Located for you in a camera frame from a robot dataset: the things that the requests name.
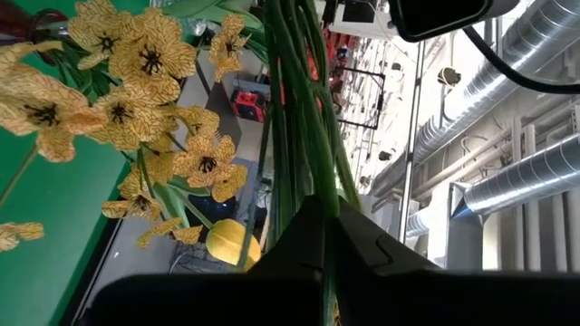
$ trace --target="red machine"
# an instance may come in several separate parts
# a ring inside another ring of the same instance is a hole
[[[231,98],[234,114],[242,119],[264,122],[266,96],[258,91],[235,90]]]

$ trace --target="green wall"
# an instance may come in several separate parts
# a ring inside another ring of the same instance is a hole
[[[50,7],[74,15],[71,0],[13,1],[31,13]],[[113,3],[138,13],[148,2]],[[34,56],[26,61],[55,75]],[[0,129],[0,189],[33,145],[34,136],[18,138]],[[42,222],[45,231],[44,239],[0,254],[0,325],[58,324],[106,223],[101,202],[117,196],[115,186],[126,173],[124,158],[90,139],[77,138],[75,147],[72,162],[51,164],[37,157],[0,207],[0,223]]]

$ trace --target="ventilation duct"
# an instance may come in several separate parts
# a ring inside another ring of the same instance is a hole
[[[536,0],[501,39],[503,59],[512,68],[533,74],[579,37],[579,0]],[[416,164],[447,145],[517,88],[481,58],[478,72],[446,97],[444,118],[440,113],[433,115],[419,129]],[[375,177],[370,195],[381,197],[402,181],[405,156],[400,155]]]
[[[578,185],[580,134],[574,134],[468,187],[453,217],[488,215]]]

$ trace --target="yellow tulip bud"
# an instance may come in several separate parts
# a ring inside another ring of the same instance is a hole
[[[237,264],[244,243],[246,228],[231,218],[217,221],[208,233],[206,247],[209,253],[217,259],[230,264]],[[247,250],[247,261],[244,270],[247,271],[259,259],[260,244],[252,236]]]

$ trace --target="black cable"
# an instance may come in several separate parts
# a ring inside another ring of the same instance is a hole
[[[463,29],[465,35],[473,42],[478,50],[488,59],[499,72],[506,75],[508,79],[532,91],[540,91],[552,94],[580,94],[580,84],[566,84],[556,85],[544,83],[541,81],[534,81],[519,72],[513,70],[507,63],[498,57],[496,53],[491,50],[488,44],[479,36],[478,32],[473,27],[466,27]]]

